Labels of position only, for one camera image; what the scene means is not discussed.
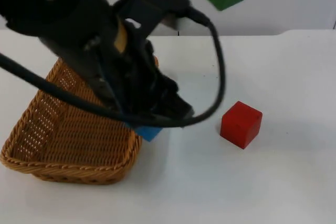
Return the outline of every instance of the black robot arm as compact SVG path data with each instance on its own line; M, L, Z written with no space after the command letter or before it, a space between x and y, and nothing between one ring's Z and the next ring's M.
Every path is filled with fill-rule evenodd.
M224 60L216 29L189 0L120 0L112 6L106 0L0 0L0 14L9 29L39 37L90 85L105 108L58 89L4 56L0 67L80 109L133 126L183 127L207 119L223 98ZM195 118L192 107L178 95L177 83L156 67L148 40L168 16L189 17L208 26L214 37L218 97Z

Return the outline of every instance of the toy block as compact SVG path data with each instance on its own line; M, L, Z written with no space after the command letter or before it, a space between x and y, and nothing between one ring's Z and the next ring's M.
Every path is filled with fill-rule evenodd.
M220 135L245 149L259 134L262 118L260 111L238 101L223 115Z

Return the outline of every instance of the wicker basket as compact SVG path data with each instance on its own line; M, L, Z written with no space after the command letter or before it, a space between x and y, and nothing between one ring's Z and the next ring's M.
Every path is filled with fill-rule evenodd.
M99 103L61 60L47 80ZM38 91L3 146L0 160L10 169L47 181L113 184L131 169L141 143L123 123L78 110Z

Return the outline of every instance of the blue block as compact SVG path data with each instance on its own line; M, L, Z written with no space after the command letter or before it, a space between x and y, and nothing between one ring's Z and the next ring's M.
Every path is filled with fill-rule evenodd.
M150 142L162 131L162 128L142 126L133 130L137 135L142 136L143 139Z

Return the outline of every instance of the black cable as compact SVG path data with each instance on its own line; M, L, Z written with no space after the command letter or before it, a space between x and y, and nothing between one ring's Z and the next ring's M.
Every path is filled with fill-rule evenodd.
M207 26L208 29L210 30L217 53L218 69L219 69L219 89L215 102L204 113L195 116L193 118L183 120L153 120L153 119L140 118L134 115L124 115L120 113L115 113L102 106L98 106L93 103L87 102L79 98L78 96L73 95L72 93L59 88L55 84L46 81L42 77L34 74L33 72L29 71L25 67L9 59L8 57L4 56L1 53L0 53L0 67L16 75L22 80L30 83L31 85L37 87L43 92L89 113L104 116L117 121L144 126L162 127L162 128L190 126L208 119L219 108L225 93L225 65L224 65L224 56L222 52L222 47L219 42L218 32L214 24L208 18L206 18L205 15L203 15L202 13L198 12L193 8L190 10L190 13L188 13L188 17L196 21L197 23Z

